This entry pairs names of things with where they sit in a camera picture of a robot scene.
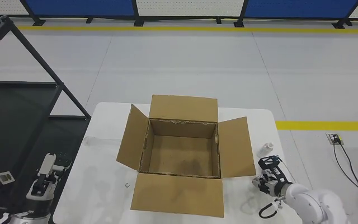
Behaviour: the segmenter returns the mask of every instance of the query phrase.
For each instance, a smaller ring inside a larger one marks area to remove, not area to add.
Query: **yellow stripe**
[[[358,122],[276,121],[277,130],[358,130]]]
[[[297,29],[258,27],[206,27],[206,26],[18,26],[20,30],[36,31],[201,31],[201,32],[298,32],[319,34],[358,34],[358,29]]]

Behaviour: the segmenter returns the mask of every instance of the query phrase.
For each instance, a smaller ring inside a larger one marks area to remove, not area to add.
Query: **blue wall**
[[[247,17],[345,17],[356,0],[249,0]]]
[[[27,0],[36,15],[132,16],[131,0]]]
[[[347,15],[356,1],[357,0],[249,0],[245,16],[342,18]],[[27,0],[27,3],[36,15],[134,15],[131,0]]]

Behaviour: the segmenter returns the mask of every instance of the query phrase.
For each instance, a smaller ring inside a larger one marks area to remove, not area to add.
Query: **white table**
[[[145,115],[149,114],[150,105],[135,105]],[[274,198],[255,188],[252,177],[224,179],[225,218],[130,210],[137,171],[116,162],[129,110],[130,104],[101,102],[97,105],[54,213],[55,223],[302,223],[296,212],[285,204],[275,217],[259,218],[258,211]],[[243,116],[248,120],[257,173],[261,169],[256,152],[267,142],[275,144],[271,154],[284,160],[270,111],[219,108],[219,121]],[[287,169],[284,166],[281,169],[289,178]]]

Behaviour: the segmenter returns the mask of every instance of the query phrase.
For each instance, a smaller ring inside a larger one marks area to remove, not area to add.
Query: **floor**
[[[23,19],[15,21],[30,24]],[[224,21],[223,26],[231,23]],[[83,26],[84,21],[52,19],[45,25],[59,24]],[[91,26],[103,24],[132,25],[94,20]],[[197,26],[187,21],[147,24]],[[200,21],[200,26],[216,24]],[[331,28],[329,22],[246,22],[246,27],[277,26]],[[171,94],[218,98],[220,107],[269,109],[276,120],[358,120],[358,34],[23,33],[90,114],[102,101],[149,104],[152,94]],[[0,42],[0,52],[0,80],[51,81],[13,35]],[[81,113],[61,96],[53,114]],[[299,183],[338,194],[351,222],[358,223],[358,188],[339,170],[326,132],[280,130],[287,164]],[[338,133],[358,173],[358,134]],[[338,151],[348,171],[348,162]]]

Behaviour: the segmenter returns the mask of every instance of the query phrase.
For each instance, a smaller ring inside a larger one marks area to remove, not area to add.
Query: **open cardboard box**
[[[222,178],[255,175],[247,119],[218,123],[218,101],[153,95],[134,105],[117,161],[139,172],[131,209],[224,217]]]

